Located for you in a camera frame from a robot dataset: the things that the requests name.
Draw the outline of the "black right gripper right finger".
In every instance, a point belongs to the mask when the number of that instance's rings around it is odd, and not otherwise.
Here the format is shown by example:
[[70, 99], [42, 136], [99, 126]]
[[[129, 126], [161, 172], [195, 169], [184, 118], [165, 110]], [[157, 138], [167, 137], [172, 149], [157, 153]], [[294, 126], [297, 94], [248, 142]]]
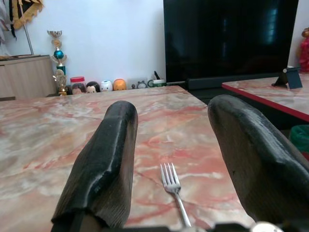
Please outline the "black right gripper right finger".
[[219, 95], [208, 117], [246, 213], [274, 224], [309, 220], [309, 161], [256, 108]]

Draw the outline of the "green bin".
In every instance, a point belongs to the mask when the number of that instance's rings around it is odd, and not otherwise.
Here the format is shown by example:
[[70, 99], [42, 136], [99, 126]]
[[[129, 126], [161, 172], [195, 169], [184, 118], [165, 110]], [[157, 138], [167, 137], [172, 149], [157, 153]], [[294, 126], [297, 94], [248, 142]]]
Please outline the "green bin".
[[309, 125], [297, 125], [292, 127], [289, 140], [309, 161]]

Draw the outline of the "marble table with red edge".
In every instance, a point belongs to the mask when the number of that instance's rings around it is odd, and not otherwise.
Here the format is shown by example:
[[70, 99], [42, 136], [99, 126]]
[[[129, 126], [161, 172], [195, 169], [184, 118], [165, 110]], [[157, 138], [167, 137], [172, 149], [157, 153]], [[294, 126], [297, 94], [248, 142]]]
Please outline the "marble table with red edge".
[[222, 87], [309, 122], [309, 74], [300, 74], [302, 88], [273, 87], [277, 78], [222, 83]]

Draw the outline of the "black mouse toy head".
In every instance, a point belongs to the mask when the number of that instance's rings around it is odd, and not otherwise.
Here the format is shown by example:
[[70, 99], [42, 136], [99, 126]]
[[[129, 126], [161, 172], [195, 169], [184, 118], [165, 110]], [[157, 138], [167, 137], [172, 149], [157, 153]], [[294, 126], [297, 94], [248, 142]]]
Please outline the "black mouse toy head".
[[96, 82], [96, 81], [88, 82], [86, 84], [86, 91], [87, 91], [87, 93], [98, 93], [98, 92], [100, 92], [100, 86], [99, 86], [98, 82]]

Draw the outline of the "white duck toy head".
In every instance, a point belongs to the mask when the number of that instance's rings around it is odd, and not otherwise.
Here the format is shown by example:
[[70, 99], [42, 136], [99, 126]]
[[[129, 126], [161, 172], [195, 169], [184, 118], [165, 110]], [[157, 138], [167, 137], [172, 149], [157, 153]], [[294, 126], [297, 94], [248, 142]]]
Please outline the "white duck toy head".
[[110, 80], [104, 80], [100, 83], [100, 91], [101, 92], [109, 92], [113, 91], [113, 84]]

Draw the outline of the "brown-haired toy head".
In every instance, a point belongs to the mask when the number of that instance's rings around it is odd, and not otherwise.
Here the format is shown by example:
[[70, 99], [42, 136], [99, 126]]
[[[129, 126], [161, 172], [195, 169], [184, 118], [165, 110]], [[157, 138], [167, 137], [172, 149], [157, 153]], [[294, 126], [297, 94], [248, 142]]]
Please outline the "brown-haired toy head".
[[83, 94], [86, 93], [86, 86], [83, 83], [75, 83], [71, 86], [72, 94]]

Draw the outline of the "silver metal fork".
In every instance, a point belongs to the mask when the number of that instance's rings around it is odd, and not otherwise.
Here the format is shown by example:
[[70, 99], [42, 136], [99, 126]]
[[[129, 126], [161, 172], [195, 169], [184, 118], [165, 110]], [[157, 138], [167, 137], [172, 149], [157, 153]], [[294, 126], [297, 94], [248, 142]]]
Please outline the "silver metal fork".
[[162, 184], [166, 192], [172, 194], [179, 206], [185, 227], [192, 227], [187, 211], [180, 197], [181, 184], [173, 163], [160, 164]]

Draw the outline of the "black phone stand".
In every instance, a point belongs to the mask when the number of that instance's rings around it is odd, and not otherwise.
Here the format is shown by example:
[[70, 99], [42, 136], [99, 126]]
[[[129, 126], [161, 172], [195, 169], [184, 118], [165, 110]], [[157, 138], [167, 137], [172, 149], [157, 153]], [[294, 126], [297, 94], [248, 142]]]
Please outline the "black phone stand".
[[287, 68], [282, 70], [276, 82], [272, 84], [273, 87], [285, 86], [288, 83], [287, 71], [288, 71]]

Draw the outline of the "clear jar with red lid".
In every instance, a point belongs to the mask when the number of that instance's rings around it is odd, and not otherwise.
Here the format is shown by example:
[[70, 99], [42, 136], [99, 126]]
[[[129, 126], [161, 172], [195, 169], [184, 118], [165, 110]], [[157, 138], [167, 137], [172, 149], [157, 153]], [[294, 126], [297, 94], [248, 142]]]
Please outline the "clear jar with red lid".
[[85, 78], [83, 76], [72, 77], [70, 78], [71, 86], [75, 83], [83, 83], [85, 85]]

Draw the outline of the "black soundbar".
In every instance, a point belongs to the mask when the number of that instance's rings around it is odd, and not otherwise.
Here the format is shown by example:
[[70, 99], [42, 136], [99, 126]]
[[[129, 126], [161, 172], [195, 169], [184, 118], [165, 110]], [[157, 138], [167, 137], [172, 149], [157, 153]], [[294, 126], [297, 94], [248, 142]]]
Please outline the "black soundbar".
[[208, 78], [190, 78], [185, 81], [188, 90], [220, 88], [222, 83], [242, 80], [241, 76], [218, 76]]

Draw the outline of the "green mug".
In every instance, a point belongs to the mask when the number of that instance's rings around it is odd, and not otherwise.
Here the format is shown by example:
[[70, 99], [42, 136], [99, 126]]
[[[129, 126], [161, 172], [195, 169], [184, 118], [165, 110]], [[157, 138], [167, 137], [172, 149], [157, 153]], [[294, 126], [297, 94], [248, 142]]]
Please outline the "green mug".
[[149, 80], [147, 83], [148, 87], [164, 87], [167, 85], [164, 79]]

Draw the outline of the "light wooden cabinet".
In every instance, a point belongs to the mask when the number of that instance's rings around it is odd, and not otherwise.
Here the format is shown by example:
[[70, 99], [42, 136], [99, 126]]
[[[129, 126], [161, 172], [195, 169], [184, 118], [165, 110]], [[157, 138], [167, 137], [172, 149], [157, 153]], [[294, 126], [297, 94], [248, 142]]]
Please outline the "light wooden cabinet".
[[0, 60], [0, 99], [24, 100], [55, 94], [53, 75], [49, 55]]

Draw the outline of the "red dressed doll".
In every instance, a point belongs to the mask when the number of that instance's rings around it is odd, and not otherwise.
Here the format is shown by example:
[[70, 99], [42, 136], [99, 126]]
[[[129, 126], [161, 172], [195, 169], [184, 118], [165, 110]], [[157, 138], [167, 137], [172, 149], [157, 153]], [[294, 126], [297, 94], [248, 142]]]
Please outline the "red dressed doll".
[[299, 64], [302, 73], [309, 73], [309, 28], [302, 32], [304, 40], [300, 45]]

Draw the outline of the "silver flag pole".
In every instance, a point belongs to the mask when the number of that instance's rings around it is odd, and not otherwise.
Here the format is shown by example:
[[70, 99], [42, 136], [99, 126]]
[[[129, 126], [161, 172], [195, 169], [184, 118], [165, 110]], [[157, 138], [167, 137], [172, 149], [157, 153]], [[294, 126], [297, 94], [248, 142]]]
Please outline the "silver flag pole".
[[31, 55], [34, 55], [34, 51], [33, 51], [33, 48], [32, 48], [32, 44], [31, 44], [31, 40], [30, 40], [29, 33], [28, 33], [27, 25], [24, 24], [24, 25], [23, 25], [23, 28], [24, 28], [24, 31], [25, 31], [25, 34], [26, 34], [26, 39], [27, 39], [27, 42], [28, 42], [28, 46], [29, 46]]

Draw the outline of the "yellow fringed flag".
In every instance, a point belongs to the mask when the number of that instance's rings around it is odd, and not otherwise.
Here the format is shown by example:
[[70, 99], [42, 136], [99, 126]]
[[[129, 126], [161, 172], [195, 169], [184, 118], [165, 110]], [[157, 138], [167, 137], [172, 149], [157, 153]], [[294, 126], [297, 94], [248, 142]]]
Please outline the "yellow fringed flag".
[[19, 29], [43, 9], [43, 0], [9, 0], [11, 29]]

